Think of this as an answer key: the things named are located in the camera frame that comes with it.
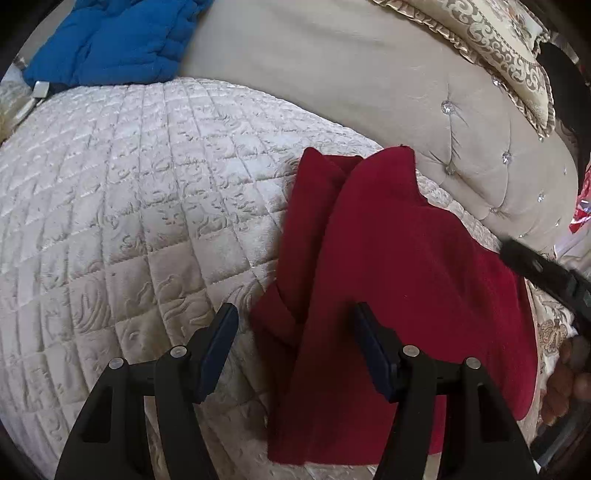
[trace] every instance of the crystal button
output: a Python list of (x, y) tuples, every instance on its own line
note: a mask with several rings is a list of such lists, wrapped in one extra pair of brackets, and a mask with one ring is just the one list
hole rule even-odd
[(456, 111), (456, 108), (453, 106), (453, 103), (451, 103), (449, 100), (444, 100), (441, 103), (441, 111), (446, 115), (451, 115), (453, 112)]

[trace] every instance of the embossed pattern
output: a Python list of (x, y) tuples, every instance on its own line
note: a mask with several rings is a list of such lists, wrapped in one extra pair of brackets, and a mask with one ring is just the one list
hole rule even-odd
[[(45, 476), (111, 358), (157, 358), (230, 301), (239, 334), (196, 409), (220, 478), (372, 477), (265, 456), (267, 385), (245, 318), (274, 279), (308, 146), (380, 149), (270, 95), (193, 79), (64, 92), (0, 148), (0, 418)], [(431, 203), (498, 249), (449, 194), (417, 178)], [(167, 478), (153, 399), (146, 413), (157, 478)]]

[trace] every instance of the patterned pillow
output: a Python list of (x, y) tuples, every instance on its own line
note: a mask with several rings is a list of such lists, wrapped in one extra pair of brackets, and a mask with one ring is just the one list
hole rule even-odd
[(552, 133), (555, 117), (550, 81), (535, 59), (548, 32), (517, 0), (372, 1), (428, 26), (464, 58), (500, 76), (499, 85), (538, 134), (548, 137)]

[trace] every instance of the hand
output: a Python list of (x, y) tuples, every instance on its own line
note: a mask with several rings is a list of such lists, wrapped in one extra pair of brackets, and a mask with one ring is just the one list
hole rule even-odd
[(591, 401), (591, 374), (575, 374), (568, 365), (572, 352), (572, 341), (565, 340), (560, 347), (560, 360), (548, 379), (541, 412), (542, 421), (547, 425), (553, 425), (558, 417), (566, 415), (571, 398)]

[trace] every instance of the red patterned cloth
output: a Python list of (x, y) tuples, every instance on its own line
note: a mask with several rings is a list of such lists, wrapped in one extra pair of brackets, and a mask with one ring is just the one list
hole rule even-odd
[(591, 198), (591, 168), (585, 172), (583, 180), (583, 187), (581, 193), (577, 196), (577, 208), (574, 211), (573, 221), (570, 222), (570, 231), (576, 233), (585, 223), (591, 219), (591, 214), (585, 212), (581, 208), (581, 200), (589, 200)]
[[(537, 348), (523, 279), (419, 194), (410, 148), (363, 161), (309, 148), (287, 210), (277, 280), (251, 311), (275, 388), (270, 460), (379, 462), (395, 405), (374, 390), (355, 343), (357, 301), (433, 358), (479, 358), (515, 418), (527, 414)], [(438, 398), (431, 453), (441, 451), (444, 406)]]

